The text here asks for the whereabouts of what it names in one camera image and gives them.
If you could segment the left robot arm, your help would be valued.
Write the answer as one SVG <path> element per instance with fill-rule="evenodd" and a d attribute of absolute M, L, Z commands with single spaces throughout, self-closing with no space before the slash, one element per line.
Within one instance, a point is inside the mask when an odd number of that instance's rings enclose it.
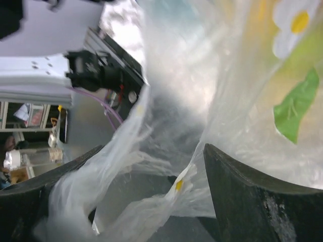
<path fill-rule="evenodd" d="M 1 56 L 1 101 L 70 107 L 83 88 L 118 91 L 121 67 L 85 49 L 40 56 Z"/>

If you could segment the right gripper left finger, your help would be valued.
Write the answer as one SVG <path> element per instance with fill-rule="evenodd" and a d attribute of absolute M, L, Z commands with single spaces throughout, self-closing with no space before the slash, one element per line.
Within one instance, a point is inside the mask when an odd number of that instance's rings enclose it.
<path fill-rule="evenodd" d="M 98 145 L 66 164 L 1 190 L 1 241 L 39 241 L 33 229 L 48 216 L 49 194 L 56 182 L 78 170 L 102 148 Z"/>

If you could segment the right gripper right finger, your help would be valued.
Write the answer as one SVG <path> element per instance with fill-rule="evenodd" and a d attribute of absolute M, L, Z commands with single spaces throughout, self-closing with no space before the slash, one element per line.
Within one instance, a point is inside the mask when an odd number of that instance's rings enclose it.
<path fill-rule="evenodd" d="M 292 184 L 206 144 L 221 241 L 322 241 L 322 190 Z"/>

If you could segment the clear plastic bag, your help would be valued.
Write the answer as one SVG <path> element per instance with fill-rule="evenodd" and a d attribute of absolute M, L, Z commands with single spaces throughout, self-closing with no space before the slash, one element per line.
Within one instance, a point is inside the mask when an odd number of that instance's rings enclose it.
<path fill-rule="evenodd" d="M 49 197 L 40 241 L 219 236 L 203 151 L 322 190 L 322 1 L 141 1 L 146 85 Z"/>

